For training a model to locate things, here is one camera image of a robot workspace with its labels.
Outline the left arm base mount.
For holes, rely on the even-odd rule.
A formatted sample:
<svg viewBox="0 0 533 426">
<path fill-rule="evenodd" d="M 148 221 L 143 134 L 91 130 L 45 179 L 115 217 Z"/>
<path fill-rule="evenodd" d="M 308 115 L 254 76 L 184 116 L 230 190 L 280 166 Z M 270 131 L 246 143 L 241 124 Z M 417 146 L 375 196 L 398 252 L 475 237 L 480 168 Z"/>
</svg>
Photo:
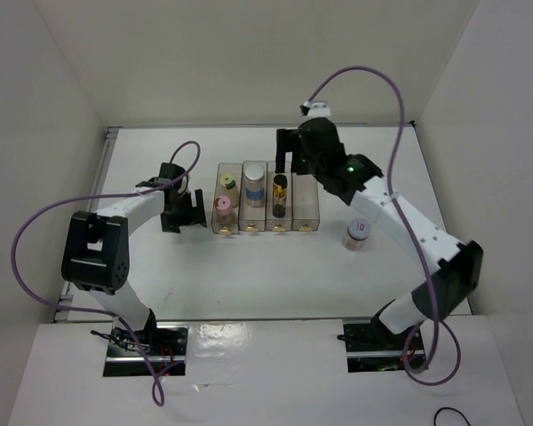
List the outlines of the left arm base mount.
<svg viewBox="0 0 533 426">
<path fill-rule="evenodd" d="M 188 325 L 158 327 L 158 333 L 156 343 L 148 343 L 147 339 L 138 333 L 150 365 L 157 374 L 183 376 L 186 373 Z M 114 328 L 109 334 L 102 333 L 102 337 L 107 340 L 104 377 L 150 376 L 138 346 L 127 331 Z"/>
</svg>

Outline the red label spice jar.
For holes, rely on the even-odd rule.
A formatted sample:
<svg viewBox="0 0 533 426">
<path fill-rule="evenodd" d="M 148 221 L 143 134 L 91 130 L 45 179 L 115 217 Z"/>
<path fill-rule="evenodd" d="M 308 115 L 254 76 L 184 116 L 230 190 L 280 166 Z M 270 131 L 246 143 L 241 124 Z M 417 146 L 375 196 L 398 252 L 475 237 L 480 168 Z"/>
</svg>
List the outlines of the red label spice jar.
<svg viewBox="0 0 533 426">
<path fill-rule="evenodd" d="M 355 218 L 347 226 L 342 243 L 350 251 L 359 251 L 371 236 L 372 225 L 365 218 Z"/>
</svg>

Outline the white blue cylindrical shaker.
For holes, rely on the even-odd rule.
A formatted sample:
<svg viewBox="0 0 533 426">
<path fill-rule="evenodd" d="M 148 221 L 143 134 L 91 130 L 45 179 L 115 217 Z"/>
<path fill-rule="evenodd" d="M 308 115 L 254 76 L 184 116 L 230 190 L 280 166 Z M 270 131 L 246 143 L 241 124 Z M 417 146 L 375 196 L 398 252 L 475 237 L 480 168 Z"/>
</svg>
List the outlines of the white blue cylindrical shaker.
<svg viewBox="0 0 533 426">
<path fill-rule="evenodd" d="M 243 168 L 244 195 L 247 204 L 253 208 L 262 207 L 265 202 L 266 171 L 263 164 L 249 163 Z"/>
</svg>

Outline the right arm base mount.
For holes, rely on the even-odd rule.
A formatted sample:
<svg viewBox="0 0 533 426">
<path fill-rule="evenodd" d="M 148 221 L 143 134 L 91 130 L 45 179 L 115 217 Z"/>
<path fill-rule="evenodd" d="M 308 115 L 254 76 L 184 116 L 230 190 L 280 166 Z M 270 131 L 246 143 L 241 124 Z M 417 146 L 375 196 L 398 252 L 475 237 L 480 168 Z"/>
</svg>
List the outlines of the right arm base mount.
<svg viewBox="0 0 533 426">
<path fill-rule="evenodd" d="M 382 335 L 368 319 L 346 320 L 337 339 L 345 345 L 347 370 L 352 373 L 403 371 L 403 347 L 409 330 Z"/>
</svg>

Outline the yellow cap spice bottle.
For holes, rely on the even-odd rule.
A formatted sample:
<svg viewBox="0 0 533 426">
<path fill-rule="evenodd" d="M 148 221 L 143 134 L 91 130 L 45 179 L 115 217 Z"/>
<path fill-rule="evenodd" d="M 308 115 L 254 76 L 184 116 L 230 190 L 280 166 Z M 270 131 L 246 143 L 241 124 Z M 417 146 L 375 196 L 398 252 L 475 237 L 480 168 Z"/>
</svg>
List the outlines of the yellow cap spice bottle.
<svg viewBox="0 0 533 426">
<path fill-rule="evenodd" d="M 226 173 L 219 178 L 220 194 L 226 196 L 233 208 L 239 206 L 240 190 L 236 176 L 231 173 Z"/>
</svg>

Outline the black gold pepper grinder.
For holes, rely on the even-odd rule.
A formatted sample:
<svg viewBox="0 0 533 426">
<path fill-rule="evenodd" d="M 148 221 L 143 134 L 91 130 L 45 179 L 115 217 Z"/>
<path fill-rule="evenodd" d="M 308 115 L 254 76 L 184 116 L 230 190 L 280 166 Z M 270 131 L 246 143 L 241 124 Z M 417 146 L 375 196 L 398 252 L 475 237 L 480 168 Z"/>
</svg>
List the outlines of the black gold pepper grinder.
<svg viewBox="0 0 533 426">
<path fill-rule="evenodd" d="M 284 174 L 276 174 L 273 179 L 273 216 L 283 218 L 286 214 L 288 194 L 288 178 Z"/>
</svg>

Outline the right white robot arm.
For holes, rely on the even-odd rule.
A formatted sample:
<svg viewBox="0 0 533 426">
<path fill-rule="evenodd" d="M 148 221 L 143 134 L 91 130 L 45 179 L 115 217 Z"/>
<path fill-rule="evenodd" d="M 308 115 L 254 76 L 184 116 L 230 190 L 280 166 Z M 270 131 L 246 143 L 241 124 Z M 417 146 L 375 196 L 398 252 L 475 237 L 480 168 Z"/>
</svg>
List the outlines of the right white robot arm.
<svg viewBox="0 0 533 426">
<path fill-rule="evenodd" d="M 418 264 L 424 282 L 394 299 L 372 318 L 371 338 L 394 347 L 407 329 L 425 320 L 446 319 L 478 286 L 483 250 L 444 232 L 389 186 L 367 156 L 347 154 L 336 125 L 316 117 L 296 129 L 276 132 L 277 166 L 291 158 L 291 170 L 311 175 L 323 189 L 386 232 Z"/>
</svg>

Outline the pink cap spice bottle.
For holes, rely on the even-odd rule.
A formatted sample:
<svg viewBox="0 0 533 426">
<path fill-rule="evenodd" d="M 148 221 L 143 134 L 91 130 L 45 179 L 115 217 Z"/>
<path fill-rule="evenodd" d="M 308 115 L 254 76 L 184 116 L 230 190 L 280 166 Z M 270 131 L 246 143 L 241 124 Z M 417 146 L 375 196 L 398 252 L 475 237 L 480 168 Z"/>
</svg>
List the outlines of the pink cap spice bottle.
<svg viewBox="0 0 533 426">
<path fill-rule="evenodd" d="M 236 215 L 231 201 L 224 195 L 220 195 L 214 200 L 217 223 L 222 227 L 231 227 L 236 222 Z"/>
</svg>

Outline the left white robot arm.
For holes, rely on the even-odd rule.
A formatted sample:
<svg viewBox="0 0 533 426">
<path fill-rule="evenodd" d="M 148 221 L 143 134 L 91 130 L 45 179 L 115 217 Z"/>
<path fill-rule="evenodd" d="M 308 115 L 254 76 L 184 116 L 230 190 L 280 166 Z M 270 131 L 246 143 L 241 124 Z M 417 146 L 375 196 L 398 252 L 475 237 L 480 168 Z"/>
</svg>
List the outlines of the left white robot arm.
<svg viewBox="0 0 533 426">
<path fill-rule="evenodd" d="M 171 345 L 171 335 L 157 327 L 155 314 L 133 290 L 129 237 L 154 217 L 164 233 L 185 226 L 205 227 L 203 191 L 191 193 L 186 170 L 175 163 L 161 164 L 159 175 L 137 184 L 133 197 L 95 212 L 76 212 L 70 220 L 61 275 L 91 294 L 101 309 L 114 316 L 109 338 L 138 354 Z"/>
</svg>

